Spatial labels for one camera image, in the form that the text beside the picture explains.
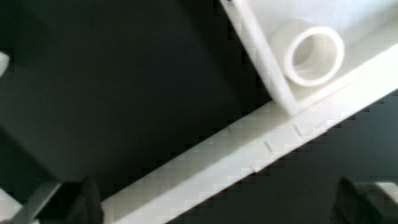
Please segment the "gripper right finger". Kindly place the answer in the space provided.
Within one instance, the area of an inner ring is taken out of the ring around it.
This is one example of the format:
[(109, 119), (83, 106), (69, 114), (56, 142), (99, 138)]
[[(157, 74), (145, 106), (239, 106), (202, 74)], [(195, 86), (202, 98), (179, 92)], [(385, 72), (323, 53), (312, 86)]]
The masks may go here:
[(339, 179), (330, 224), (398, 224), (398, 184)]

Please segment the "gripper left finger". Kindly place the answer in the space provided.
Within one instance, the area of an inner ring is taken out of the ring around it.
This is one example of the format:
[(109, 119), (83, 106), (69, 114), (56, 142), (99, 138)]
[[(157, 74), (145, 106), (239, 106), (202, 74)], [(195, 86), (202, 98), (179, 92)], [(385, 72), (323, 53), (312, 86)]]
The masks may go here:
[(49, 181), (37, 187), (6, 224), (104, 224), (99, 188), (81, 182)]

